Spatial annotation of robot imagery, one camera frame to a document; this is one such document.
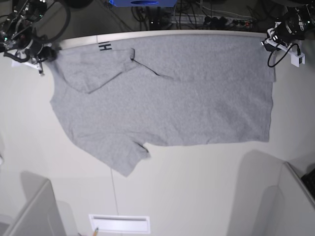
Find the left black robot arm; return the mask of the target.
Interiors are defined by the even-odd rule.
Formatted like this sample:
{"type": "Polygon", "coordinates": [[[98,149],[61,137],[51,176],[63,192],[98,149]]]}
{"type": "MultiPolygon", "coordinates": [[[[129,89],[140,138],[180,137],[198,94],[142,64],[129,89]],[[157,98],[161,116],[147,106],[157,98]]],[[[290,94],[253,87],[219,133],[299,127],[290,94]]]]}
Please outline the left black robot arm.
{"type": "Polygon", "coordinates": [[[315,2],[313,0],[274,0],[274,7],[281,6],[283,13],[275,17],[273,8],[267,8],[269,0],[262,0],[261,6],[266,16],[274,21],[267,30],[265,43],[288,46],[294,41],[303,41],[308,32],[315,29],[315,2]]]}

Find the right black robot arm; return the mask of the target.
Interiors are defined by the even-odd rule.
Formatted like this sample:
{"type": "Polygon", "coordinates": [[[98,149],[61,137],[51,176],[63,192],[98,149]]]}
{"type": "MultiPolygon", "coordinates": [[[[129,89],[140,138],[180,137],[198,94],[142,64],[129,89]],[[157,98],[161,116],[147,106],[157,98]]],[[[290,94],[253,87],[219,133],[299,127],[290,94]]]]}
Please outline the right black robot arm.
{"type": "Polygon", "coordinates": [[[54,0],[51,4],[47,0],[20,0],[13,12],[0,24],[0,52],[4,57],[19,63],[55,60],[56,51],[52,48],[52,43],[64,33],[70,18],[70,8],[64,0],[54,0]],[[38,36],[35,24],[42,20],[56,2],[65,10],[64,25],[50,39],[46,35],[38,36]]]}

